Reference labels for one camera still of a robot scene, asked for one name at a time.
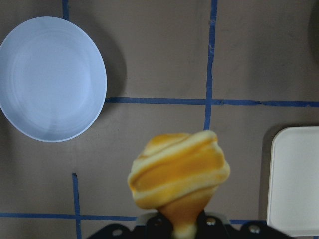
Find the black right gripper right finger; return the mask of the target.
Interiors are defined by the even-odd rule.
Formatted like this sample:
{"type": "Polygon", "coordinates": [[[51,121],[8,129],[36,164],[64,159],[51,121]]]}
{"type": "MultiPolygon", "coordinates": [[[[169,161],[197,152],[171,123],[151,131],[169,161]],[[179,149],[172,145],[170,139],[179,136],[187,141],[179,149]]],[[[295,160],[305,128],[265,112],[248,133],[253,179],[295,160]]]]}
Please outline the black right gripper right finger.
{"type": "Polygon", "coordinates": [[[202,211],[196,220],[197,239],[292,239],[293,237],[261,221],[247,221],[239,229],[218,213],[202,211]]]}

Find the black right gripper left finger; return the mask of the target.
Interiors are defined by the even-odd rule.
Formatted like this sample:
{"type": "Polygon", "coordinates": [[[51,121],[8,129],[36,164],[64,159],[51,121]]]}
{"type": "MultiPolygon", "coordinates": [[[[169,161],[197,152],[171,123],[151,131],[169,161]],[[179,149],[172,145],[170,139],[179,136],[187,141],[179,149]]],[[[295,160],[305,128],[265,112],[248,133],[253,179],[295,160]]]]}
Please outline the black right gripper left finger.
{"type": "Polygon", "coordinates": [[[119,223],[108,224],[88,239],[170,239],[172,223],[161,213],[146,213],[137,217],[131,230],[119,223]]]}

